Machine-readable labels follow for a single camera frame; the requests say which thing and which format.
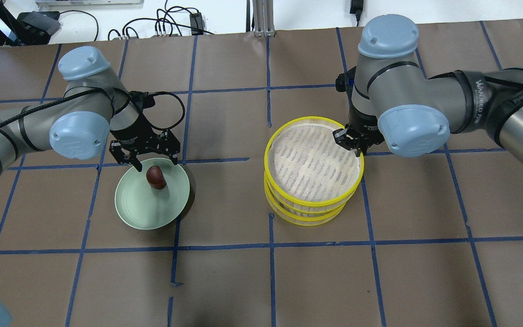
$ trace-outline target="chocolate egg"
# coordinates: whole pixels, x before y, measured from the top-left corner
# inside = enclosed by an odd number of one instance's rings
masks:
[[[147,170],[147,181],[152,188],[162,190],[167,186],[167,182],[164,180],[163,172],[159,166],[152,166]]]

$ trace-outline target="grey robot arm segment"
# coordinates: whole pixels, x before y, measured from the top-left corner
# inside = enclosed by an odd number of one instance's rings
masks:
[[[64,99],[0,110],[0,175],[21,155],[36,151],[54,149],[67,158],[96,157],[104,151],[109,132],[116,138],[110,153],[120,164],[133,164],[141,171],[136,156],[143,153],[165,154],[176,164],[178,139],[169,129],[160,129],[160,134],[153,131],[143,103],[134,101],[98,49],[71,50],[58,68],[70,81]]]
[[[336,80],[350,102],[336,142],[366,153],[386,140],[396,155],[416,157],[450,133],[485,129],[523,163],[523,68],[426,79],[414,54],[418,36],[417,26],[399,15],[377,17],[363,29],[357,67]]]

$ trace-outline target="black cable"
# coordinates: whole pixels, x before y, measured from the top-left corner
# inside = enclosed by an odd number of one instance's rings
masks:
[[[203,30],[203,29],[198,29],[197,27],[187,26],[187,25],[183,25],[183,24],[176,24],[176,23],[171,23],[171,22],[169,22],[169,24],[177,25],[177,26],[181,26],[181,27],[187,27],[187,29],[192,29],[193,31],[201,31],[203,33],[208,33],[210,35],[215,35],[215,33],[211,33],[210,31],[206,31],[206,30]]]
[[[88,89],[87,91],[83,91],[83,92],[80,92],[78,94],[71,95],[71,96],[69,96],[67,98],[60,99],[60,100],[54,101],[54,102],[50,102],[49,104],[36,106],[34,108],[31,108],[29,110],[21,112],[20,114],[16,114],[12,118],[8,118],[8,119],[4,120],[3,122],[0,122],[0,129],[2,129],[3,127],[11,124],[12,122],[15,122],[16,120],[19,120],[19,119],[27,116],[28,114],[33,114],[35,112],[38,112],[38,111],[41,111],[41,110],[44,110],[44,109],[48,109],[48,108],[50,108],[52,106],[56,106],[56,105],[62,104],[64,102],[68,102],[70,100],[74,100],[74,99],[77,99],[79,97],[83,97],[84,95],[88,95],[88,94],[92,94],[92,93],[104,93],[108,97],[108,93],[106,93],[106,91],[104,91],[104,89],[101,89],[100,87],[95,87],[93,89]]]
[[[122,34],[125,35],[125,29],[128,25],[130,25],[131,23],[134,23],[135,21],[139,21],[139,20],[153,20],[153,21],[158,21],[158,19],[156,18],[148,18],[148,17],[141,17],[141,18],[135,18],[131,21],[129,21],[128,23],[124,24],[124,26],[122,27]]]
[[[249,21],[251,18],[251,9],[249,9],[249,0],[245,0],[245,2],[247,2],[245,6],[245,32],[247,33],[251,31],[251,27],[249,26]]]
[[[115,29],[111,29],[110,31],[108,31],[108,41],[110,41],[110,33],[112,33],[112,32],[116,32],[116,35],[118,35],[118,38],[122,40],[122,35],[120,35],[120,32]]]
[[[94,18],[94,21],[96,21],[96,35],[94,37],[94,41],[96,41],[98,39],[98,33],[100,31],[100,25],[98,25],[98,19],[96,19],[96,17],[94,17],[94,15],[92,15],[89,12],[85,12],[85,11],[81,11],[81,10],[66,10],[65,12],[60,12],[60,17],[62,16],[63,13],[67,13],[67,12],[85,13],[86,15],[89,15],[90,17]]]
[[[166,129],[173,129],[173,128],[177,127],[183,121],[183,119],[185,119],[185,105],[183,104],[183,100],[181,100],[181,98],[179,98],[176,94],[167,92],[167,91],[160,91],[160,92],[149,93],[149,95],[152,95],[154,97],[156,97],[158,95],[170,95],[170,96],[174,97],[175,99],[177,99],[177,101],[181,105],[181,110],[183,110],[183,113],[181,114],[181,118],[179,120],[177,120],[177,122],[175,124],[172,124],[170,127],[166,128]],[[151,124],[151,127],[156,130],[160,130],[160,131],[165,130],[165,129],[153,126],[152,124]]]
[[[8,20],[11,20],[13,19],[13,17],[9,18],[9,15],[7,13],[5,13],[5,16],[7,16],[7,19]],[[17,35],[17,32],[15,31],[15,28],[13,28],[13,24],[12,23],[9,23],[9,29],[13,32],[13,34],[15,35],[15,41],[13,41],[12,39],[9,39],[8,36],[6,36],[6,38],[11,42],[11,46],[15,46],[15,45],[20,45],[19,42],[20,42],[20,39],[19,39],[19,36]]]
[[[195,26],[199,26],[199,23],[197,22],[197,17],[192,17],[191,15],[193,15],[193,13],[192,13],[188,8],[181,7],[181,6],[172,6],[171,8],[166,9],[166,7],[165,7],[165,12],[166,12],[167,15],[168,15],[168,13],[170,13],[170,12],[180,12],[180,11],[182,11],[182,10],[184,10],[184,11],[186,11],[186,12],[189,13],[189,19],[193,18],[193,20],[195,21]]]
[[[137,35],[137,39],[140,39],[139,36],[138,36],[138,33],[137,33],[137,31],[136,31],[135,29],[133,29],[132,27],[127,27],[127,28],[126,28],[126,36],[127,36],[129,39],[130,39],[130,35],[129,35],[129,33],[128,33],[128,30],[133,30],[134,33]]]
[[[131,95],[130,95],[129,93],[127,93],[127,92],[124,91],[123,89],[115,89],[115,90],[118,91],[119,93],[124,94],[125,97],[127,97],[128,101],[129,101],[130,103],[132,103],[133,106],[135,106],[135,108],[137,108],[137,110],[139,111],[139,113],[142,112],[142,110],[140,110],[140,109],[137,107],[137,105],[134,103],[134,100],[133,100],[133,98],[131,97]],[[183,119],[185,119],[185,112],[186,112],[186,110],[185,110],[185,104],[183,104],[183,100],[181,100],[181,98],[179,98],[176,94],[171,93],[171,92],[167,92],[167,91],[159,91],[159,92],[154,92],[154,93],[145,93],[145,94],[147,95],[147,97],[153,97],[153,98],[154,98],[154,97],[157,97],[157,96],[159,96],[159,95],[170,95],[170,96],[174,97],[175,99],[177,99],[177,101],[179,102],[179,104],[181,104],[181,110],[183,110],[183,113],[181,114],[181,118],[180,118],[179,120],[177,120],[177,122],[176,122],[175,124],[172,124],[170,127],[165,128],[165,129],[164,129],[164,128],[158,128],[158,127],[154,126],[151,122],[149,122],[149,125],[151,125],[151,128],[156,129],[156,130],[160,130],[161,132],[162,132],[162,131],[165,131],[165,130],[167,130],[167,129],[170,130],[170,129],[173,129],[173,128],[177,127],[177,126],[178,126],[178,125],[183,121]]]
[[[164,27],[164,24],[165,24],[165,23],[169,23],[169,24],[170,24],[170,21],[168,21],[168,20],[166,19],[166,17],[168,16],[168,17],[171,19],[171,21],[172,21],[173,23],[175,23],[175,24],[177,24],[177,21],[175,21],[175,19],[174,19],[174,18],[173,18],[173,17],[172,17],[168,12],[166,12],[165,10],[160,9],[160,8],[158,8],[158,9],[156,10],[156,18],[157,18],[157,19],[160,19],[160,16],[158,15],[159,12],[163,12],[163,14],[164,14],[164,17],[163,17],[163,19],[164,19],[164,21],[163,21],[163,29],[164,29],[164,33],[166,34],[166,33],[167,33],[167,30],[166,30],[166,28]],[[172,35],[173,35],[173,31],[172,31],[172,29],[173,29],[173,25],[171,24],[171,33],[169,34],[169,36],[172,36]],[[179,36],[183,36],[183,33],[181,33],[181,29],[180,29],[178,26],[177,26],[177,31],[179,32]]]
[[[165,0],[164,2],[164,10],[167,10],[167,3],[168,3],[168,0]],[[200,13],[199,9],[195,8],[195,7],[181,7],[181,6],[176,6],[176,7],[180,7],[180,8],[185,8],[185,9],[193,9],[195,10],[196,12]]]

